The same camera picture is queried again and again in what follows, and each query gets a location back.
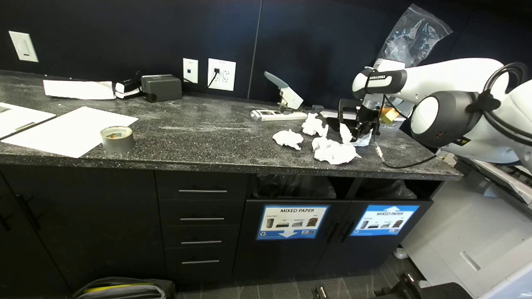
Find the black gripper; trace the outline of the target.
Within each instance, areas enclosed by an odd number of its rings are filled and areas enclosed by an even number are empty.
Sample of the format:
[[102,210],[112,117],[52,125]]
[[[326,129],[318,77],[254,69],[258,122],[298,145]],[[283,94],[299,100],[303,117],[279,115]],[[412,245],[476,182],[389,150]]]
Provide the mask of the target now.
[[363,125],[371,125],[373,137],[381,137],[379,110],[364,105],[358,110],[358,125],[353,127],[353,144],[356,145],[366,134]]

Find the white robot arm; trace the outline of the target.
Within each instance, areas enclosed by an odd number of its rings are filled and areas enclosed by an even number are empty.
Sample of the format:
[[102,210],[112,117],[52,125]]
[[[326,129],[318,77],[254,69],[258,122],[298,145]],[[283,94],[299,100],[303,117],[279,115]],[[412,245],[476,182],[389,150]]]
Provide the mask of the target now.
[[456,59],[396,71],[366,69],[354,77],[353,94],[412,104],[411,137],[426,149],[532,167],[532,80],[524,64]]

